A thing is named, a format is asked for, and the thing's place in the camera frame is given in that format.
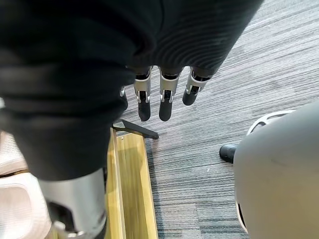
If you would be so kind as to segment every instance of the black sleeve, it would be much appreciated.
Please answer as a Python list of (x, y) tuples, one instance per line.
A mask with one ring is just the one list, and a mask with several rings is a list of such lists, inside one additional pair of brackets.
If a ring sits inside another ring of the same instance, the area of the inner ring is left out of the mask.
[(120, 88), (135, 78), (127, 62), (152, 48), (161, 16), (155, 0), (0, 0), (0, 128), (32, 174), (66, 180), (105, 165), (127, 107)]

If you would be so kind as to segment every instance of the silver metal cylinder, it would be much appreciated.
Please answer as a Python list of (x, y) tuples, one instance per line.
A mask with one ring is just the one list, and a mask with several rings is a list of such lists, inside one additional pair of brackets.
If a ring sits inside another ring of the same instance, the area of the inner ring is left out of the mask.
[(160, 73), (160, 101), (164, 101), (164, 91), (171, 91), (169, 102), (172, 103), (174, 95), (176, 93), (177, 84), (179, 80), (180, 73), (175, 79), (166, 79), (162, 72)]
[(138, 98), (138, 102), (141, 103), (140, 92), (146, 92), (146, 103), (150, 102), (150, 94), (151, 94), (151, 68), (149, 70), (149, 75), (146, 79), (139, 80), (135, 79), (134, 90), (135, 95)]
[(206, 80), (206, 81), (197, 81), (197, 80), (195, 80), (194, 77), (193, 77), (193, 70), (191, 70), (189, 75), (188, 75), (188, 79), (187, 79), (186, 93), (190, 94), (191, 88), (193, 86), (199, 87), (198, 92), (201, 92), (204, 89), (204, 87), (205, 87), (207, 82), (208, 82), (208, 80)]
[[(64, 181), (38, 180), (53, 225), (66, 238), (95, 238), (106, 221), (103, 169)], [(51, 204), (58, 205), (56, 212)]]

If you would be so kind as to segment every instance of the striped carpet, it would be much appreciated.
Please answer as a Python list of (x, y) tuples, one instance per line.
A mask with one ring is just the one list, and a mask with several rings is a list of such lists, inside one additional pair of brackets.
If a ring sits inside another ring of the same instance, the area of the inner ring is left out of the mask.
[(151, 118), (140, 122), (133, 87), (123, 118), (155, 130), (147, 151), (160, 239), (247, 239), (234, 205), (232, 165), (222, 144), (239, 142), (260, 116), (319, 96), (319, 1), (266, 0), (192, 106), (182, 103), (184, 69), (172, 117), (159, 117), (159, 71), (152, 71)]

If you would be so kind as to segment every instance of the gray carpet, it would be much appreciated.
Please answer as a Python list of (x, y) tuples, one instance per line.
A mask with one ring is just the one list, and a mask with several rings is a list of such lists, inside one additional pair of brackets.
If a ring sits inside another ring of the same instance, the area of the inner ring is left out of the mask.
[(159, 117), (159, 71), (152, 72), (152, 115), (140, 122), (133, 87), (123, 118), (159, 133), (147, 140), (160, 239), (247, 239), (234, 206), (233, 168), (222, 144), (239, 142), (260, 116), (319, 96), (319, 1), (266, 0), (194, 105), (182, 95)]

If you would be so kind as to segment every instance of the robotic finger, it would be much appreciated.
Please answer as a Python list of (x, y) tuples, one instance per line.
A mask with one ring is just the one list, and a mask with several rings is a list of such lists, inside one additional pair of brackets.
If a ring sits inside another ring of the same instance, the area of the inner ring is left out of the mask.
[(213, 73), (197, 67), (191, 67), (187, 80), (186, 89), (183, 95), (183, 103), (186, 106), (192, 105), (197, 97), (198, 92), (201, 92)]
[(160, 68), (160, 107), (159, 118), (162, 121), (169, 120), (174, 95), (176, 93), (178, 79), (182, 68)]
[(134, 89), (139, 104), (141, 121), (147, 121), (151, 116), (151, 70), (152, 67), (134, 69), (136, 72)]

